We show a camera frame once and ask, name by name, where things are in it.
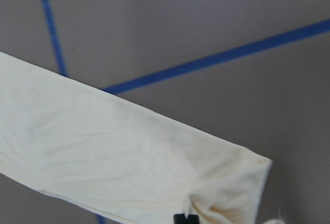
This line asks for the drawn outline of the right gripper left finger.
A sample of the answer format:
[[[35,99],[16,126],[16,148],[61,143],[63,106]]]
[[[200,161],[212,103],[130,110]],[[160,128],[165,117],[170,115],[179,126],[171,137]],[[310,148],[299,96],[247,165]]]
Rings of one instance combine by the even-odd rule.
[[[175,214],[173,216],[174,224],[186,224],[186,216],[185,214]]]

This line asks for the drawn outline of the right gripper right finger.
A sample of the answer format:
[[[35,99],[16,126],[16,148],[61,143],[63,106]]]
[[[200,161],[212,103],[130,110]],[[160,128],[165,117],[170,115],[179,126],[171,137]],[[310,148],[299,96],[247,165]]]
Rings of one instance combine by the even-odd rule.
[[[188,224],[199,224],[199,216],[189,214],[187,217]]]

